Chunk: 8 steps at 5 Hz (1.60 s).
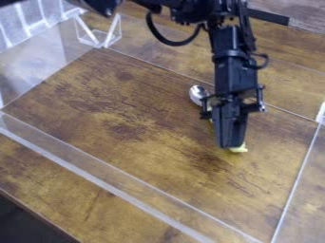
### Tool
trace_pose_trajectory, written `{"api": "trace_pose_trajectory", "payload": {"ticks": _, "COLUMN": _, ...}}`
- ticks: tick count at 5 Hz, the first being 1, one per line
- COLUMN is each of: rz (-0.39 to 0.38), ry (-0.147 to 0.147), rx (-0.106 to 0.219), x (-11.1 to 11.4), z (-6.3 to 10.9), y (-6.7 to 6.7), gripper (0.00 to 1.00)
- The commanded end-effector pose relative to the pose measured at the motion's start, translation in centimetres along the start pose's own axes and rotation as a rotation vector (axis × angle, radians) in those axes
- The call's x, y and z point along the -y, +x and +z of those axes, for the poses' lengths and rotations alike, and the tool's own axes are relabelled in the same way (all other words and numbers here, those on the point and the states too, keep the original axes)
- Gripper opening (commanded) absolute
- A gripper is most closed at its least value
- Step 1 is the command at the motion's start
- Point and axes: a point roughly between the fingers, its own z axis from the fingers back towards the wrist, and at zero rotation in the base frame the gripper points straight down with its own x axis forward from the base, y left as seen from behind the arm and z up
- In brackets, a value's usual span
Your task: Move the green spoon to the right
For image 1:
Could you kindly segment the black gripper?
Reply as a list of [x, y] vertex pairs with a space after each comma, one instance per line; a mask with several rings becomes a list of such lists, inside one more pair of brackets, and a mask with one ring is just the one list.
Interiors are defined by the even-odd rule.
[[265, 110], [259, 71], [269, 57], [257, 53], [251, 27], [209, 23], [213, 50], [214, 93], [202, 99], [201, 118], [213, 120], [216, 141], [221, 148], [241, 147], [248, 114]]

